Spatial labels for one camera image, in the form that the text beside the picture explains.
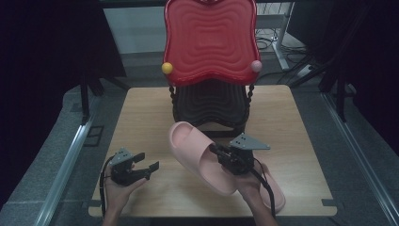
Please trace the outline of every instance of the wooden table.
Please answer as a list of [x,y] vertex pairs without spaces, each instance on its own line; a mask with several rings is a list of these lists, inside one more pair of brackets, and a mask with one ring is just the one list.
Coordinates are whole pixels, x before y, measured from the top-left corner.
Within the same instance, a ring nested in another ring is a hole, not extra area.
[[[248,217],[251,212],[240,194],[215,194],[180,165],[169,151],[168,129],[174,123],[168,88],[134,88],[127,93],[107,157],[125,147],[146,159],[136,165],[143,169],[160,161],[160,169],[135,191],[123,216],[131,217]],[[286,197],[280,216],[333,216],[332,200],[293,95],[286,86],[257,86],[250,107],[246,133],[271,146],[254,151],[270,169]],[[99,200],[95,188],[93,200]],[[94,217],[101,207],[89,207]]]

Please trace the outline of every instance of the black curtain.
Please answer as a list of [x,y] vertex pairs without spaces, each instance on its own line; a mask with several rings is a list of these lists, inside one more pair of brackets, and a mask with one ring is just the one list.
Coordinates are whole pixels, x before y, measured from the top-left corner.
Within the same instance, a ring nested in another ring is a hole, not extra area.
[[3,204],[48,137],[65,92],[83,73],[94,81],[125,71],[95,1],[7,1],[0,10]]
[[354,104],[399,154],[399,3],[375,1],[345,60]]

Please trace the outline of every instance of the yellow knob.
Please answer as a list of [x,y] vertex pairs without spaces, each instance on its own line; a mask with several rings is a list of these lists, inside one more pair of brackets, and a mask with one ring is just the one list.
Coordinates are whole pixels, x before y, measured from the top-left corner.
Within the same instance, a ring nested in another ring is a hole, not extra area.
[[170,73],[172,73],[172,71],[173,71],[173,66],[171,63],[165,62],[162,64],[162,72],[164,74],[170,74]]

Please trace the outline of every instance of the human hand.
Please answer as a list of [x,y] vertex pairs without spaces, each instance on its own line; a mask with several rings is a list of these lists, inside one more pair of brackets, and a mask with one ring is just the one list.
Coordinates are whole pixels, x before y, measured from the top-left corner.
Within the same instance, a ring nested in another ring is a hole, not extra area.
[[[227,169],[222,166],[223,170],[227,173],[231,174]],[[262,174],[262,167],[261,165],[255,161],[254,169],[257,170],[260,174]],[[253,199],[259,199],[261,196],[260,188],[261,182],[252,174],[247,173],[244,175],[236,175],[234,176],[235,179],[235,186],[237,187],[238,192],[243,196],[246,202],[249,202]]]
[[129,201],[130,194],[143,186],[147,179],[142,178],[129,186],[120,186],[115,183],[111,179],[111,166],[107,166],[105,169],[105,178],[104,178],[104,186],[105,186],[105,194],[106,194],[106,206],[107,212],[108,209],[112,209],[117,213],[120,213],[126,203]]

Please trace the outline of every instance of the white wall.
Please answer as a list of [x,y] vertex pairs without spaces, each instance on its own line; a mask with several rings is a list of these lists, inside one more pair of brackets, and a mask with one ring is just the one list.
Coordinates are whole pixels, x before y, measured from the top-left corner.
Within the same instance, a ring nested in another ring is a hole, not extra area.
[[164,8],[106,8],[105,17],[120,54],[163,52]]

